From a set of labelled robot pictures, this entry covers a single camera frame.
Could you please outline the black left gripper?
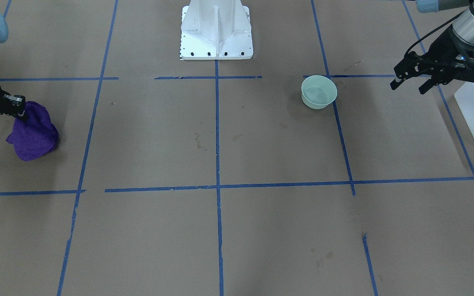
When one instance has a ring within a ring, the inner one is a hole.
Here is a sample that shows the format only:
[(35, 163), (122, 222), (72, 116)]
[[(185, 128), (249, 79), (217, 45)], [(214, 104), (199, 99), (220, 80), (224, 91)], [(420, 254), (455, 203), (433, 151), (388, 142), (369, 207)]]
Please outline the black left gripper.
[(429, 76), (419, 87), (421, 95), (454, 79), (474, 83), (474, 45), (461, 40), (450, 26), (435, 39), (425, 54), (419, 55), (408, 49), (394, 71), (391, 90), (397, 90), (407, 79)]

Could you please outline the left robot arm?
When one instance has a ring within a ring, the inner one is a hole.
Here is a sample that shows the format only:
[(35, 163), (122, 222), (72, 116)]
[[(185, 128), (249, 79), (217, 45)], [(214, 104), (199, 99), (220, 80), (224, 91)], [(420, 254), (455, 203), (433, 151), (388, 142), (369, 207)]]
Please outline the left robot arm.
[(437, 12), (465, 7), (466, 9), (440, 25), (444, 31), (431, 43), (428, 51), (419, 55), (413, 47), (394, 67), (395, 79), (390, 87), (396, 90), (407, 79), (429, 76), (419, 87), (420, 94), (453, 80), (474, 83), (474, 0), (418, 0), (420, 12)]

